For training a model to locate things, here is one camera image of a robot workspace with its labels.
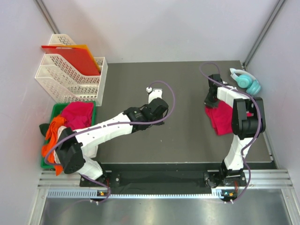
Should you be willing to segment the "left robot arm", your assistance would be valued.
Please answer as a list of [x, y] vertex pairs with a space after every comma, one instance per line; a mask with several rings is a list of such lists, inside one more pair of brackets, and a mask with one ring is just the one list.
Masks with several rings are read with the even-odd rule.
[[98, 145], [113, 138], [128, 135], [151, 127], [151, 122], [162, 125], [168, 104], [161, 98], [155, 98], [142, 107], [130, 107], [114, 118], [92, 127], [72, 131], [62, 130], [55, 149], [59, 164], [65, 174], [79, 173], [88, 177], [96, 186], [106, 182], [106, 174], [101, 164], [93, 158], [97, 155]]

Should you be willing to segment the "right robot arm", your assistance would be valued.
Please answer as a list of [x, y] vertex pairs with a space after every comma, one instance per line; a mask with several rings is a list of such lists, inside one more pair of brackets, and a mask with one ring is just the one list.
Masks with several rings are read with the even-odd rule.
[[230, 186], [244, 177], [244, 160], [258, 136], [266, 129], [264, 102], [261, 97], [251, 97], [224, 84], [219, 74], [208, 76], [209, 92], [205, 106], [216, 109], [224, 102], [232, 110], [231, 128], [233, 140], [227, 156], [219, 171], [210, 174], [207, 182], [214, 188], [219, 185]]

